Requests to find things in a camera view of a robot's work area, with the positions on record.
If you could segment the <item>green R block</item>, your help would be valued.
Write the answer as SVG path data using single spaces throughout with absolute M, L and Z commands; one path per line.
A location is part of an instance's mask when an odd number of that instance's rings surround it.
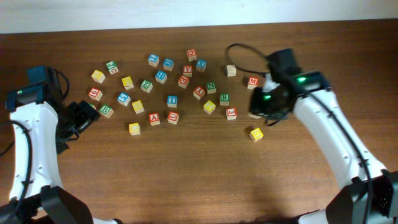
M 221 106 L 228 106 L 230 102 L 230 95 L 223 93 L 220 95 L 220 105 Z

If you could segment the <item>yellow C block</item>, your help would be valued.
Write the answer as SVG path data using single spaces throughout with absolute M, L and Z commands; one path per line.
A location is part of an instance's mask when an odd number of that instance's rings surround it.
M 129 133 L 132 136 L 140 135 L 141 127 L 140 127 L 139 123 L 131 123 L 131 124 L 129 124 Z

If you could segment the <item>red I block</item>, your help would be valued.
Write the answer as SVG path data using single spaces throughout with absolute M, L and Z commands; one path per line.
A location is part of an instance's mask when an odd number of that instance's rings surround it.
M 254 118 L 254 119 L 260 119 L 262 116 L 254 115 L 254 114 L 248 114 L 249 117 Z

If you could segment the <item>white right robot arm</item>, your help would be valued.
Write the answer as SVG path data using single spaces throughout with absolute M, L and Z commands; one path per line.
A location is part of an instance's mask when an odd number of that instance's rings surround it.
M 320 146 L 339 192 L 323 210 L 294 223 L 397 223 L 397 172 L 364 145 L 319 71 L 303 72 L 292 49 L 265 57 L 269 72 L 251 98 L 250 112 L 272 126 L 293 114 Z

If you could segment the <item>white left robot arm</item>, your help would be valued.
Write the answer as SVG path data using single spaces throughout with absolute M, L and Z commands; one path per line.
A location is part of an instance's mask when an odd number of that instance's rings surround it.
M 100 114 L 86 101 L 64 104 L 62 73 L 41 65 L 27 71 L 28 85 L 8 92 L 8 123 L 14 129 L 15 173 L 1 223 L 102 223 L 88 206 L 68 193 L 57 156 Z

